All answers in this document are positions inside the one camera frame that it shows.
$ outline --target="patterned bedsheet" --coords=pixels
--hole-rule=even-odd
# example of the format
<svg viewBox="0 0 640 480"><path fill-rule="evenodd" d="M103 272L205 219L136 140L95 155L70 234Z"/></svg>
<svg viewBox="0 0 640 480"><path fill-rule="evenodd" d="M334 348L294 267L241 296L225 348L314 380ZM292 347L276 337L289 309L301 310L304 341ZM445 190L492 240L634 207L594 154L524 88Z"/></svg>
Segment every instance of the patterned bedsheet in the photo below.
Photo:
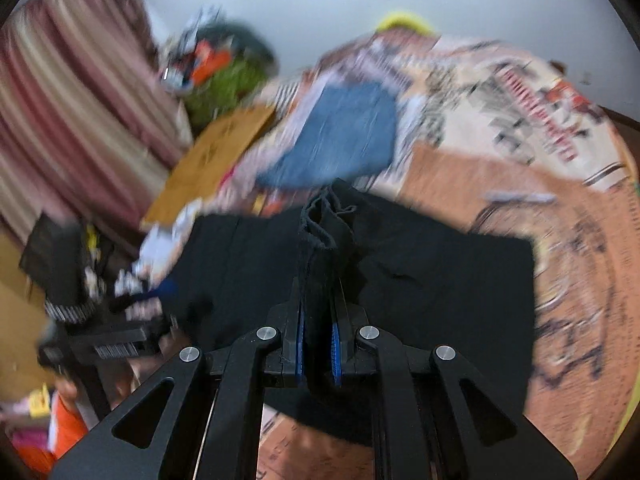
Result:
<svg viewBox="0 0 640 480"><path fill-rule="evenodd" d="M324 86L363 80L394 88L399 124L392 165L357 187L461 230L534 241L538 305L526 415L587 478L638 398L636 167L603 111L544 60L499 41L404 29L353 41L254 97L275 104L280 122L189 220L206 212L270 215L305 202L314 190L261 189L256 176L294 145ZM174 261L188 234L181 231ZM154 279L166 270L154 269ZM305 471L318 478L294 466L305 461L325 464L332 478L370 478L366 450L327 441L314 455L311 444L293 445L293 434L304 442L330 437L283 416L271 422L259 478L305 478Z"/></svg>

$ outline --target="folded black garment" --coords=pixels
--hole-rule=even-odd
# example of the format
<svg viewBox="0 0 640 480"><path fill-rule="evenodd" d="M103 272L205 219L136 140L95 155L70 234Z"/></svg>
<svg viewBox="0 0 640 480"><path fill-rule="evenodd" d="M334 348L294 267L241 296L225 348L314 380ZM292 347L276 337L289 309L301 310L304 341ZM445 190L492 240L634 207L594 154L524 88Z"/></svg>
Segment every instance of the folded black garment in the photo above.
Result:
<svg viewBox="0 0 640 480"><path fill-rule="evenodd" d="M532 367L533 268L527 241L462 234L337 181L304 208L269 219L196 220L168 276L177 293L162 306L210 351L262 326L297 276L305 352L329 368L329 299L338 277L345 300L364 307L371 324L407 345L456 348L522 408ZM318 399L301 387L268 391L266 402L303 424L370 442L359 399Z"/></svg>

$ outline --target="striped curtain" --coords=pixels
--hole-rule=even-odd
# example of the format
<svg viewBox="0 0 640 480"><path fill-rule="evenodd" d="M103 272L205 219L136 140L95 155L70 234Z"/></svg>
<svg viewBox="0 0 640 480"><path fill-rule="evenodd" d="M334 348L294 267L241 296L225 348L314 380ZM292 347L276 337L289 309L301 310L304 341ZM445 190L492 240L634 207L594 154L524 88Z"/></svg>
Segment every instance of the striped curtain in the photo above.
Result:
<svg viewBox="0 0 640 480"><path fill-rule="evenodd" d="M0 30L0 213L136 231L191 144L141 0L31 0Z"/></svg>

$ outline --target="silver screw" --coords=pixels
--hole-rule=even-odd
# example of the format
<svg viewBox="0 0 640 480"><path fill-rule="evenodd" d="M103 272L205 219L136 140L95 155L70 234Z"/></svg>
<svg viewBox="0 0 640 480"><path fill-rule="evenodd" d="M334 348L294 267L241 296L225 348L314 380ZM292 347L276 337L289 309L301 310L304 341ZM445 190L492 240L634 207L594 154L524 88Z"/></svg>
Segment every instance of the silver screw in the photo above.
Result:
<svg viewBox="0 0 640 480"><path fill-rule="evenodd" d="M380 330L374 326L367 325L360 329L360 335L364 339L375 339L380 335Z"/></svg>
<svg viewBox="0 0 640 480"><path fill-rule="evenodd" d="M456 356L456 351L447 345L438 346L436 355L443 361L451 361Z"/></svg>
<svg viewBox="0 0 640 480"><path fill-rule="evenodd" d="M180 350L180 359L185 363L195 361L198 357L200 357L200 350L195 346L187 346L187 348Z"/></svg>
<svg viewBox="0 0 640 480"><path fill-rule="evenodd" d="M258 332L256 332L255 335L257 335L263 341L268 341L269 339L273 339L274 337L276 337L277 333L278 332L276 332L276 329L272 328L271 326L263 326L262 328L258 329Z"/></svg>

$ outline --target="folded blue garment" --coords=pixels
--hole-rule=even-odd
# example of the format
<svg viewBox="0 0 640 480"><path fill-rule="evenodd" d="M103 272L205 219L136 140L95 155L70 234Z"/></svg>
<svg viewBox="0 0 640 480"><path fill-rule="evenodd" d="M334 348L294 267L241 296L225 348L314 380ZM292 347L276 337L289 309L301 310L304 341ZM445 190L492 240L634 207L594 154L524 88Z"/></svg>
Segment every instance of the folded blue garment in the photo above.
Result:
<svg viewBox="0 0 640 480"><path fill-rule="evenodd" d="M297 189L378 174L392 162L396 123L395 98L379 83L327 86L294 147L257 181Z"/></svg>

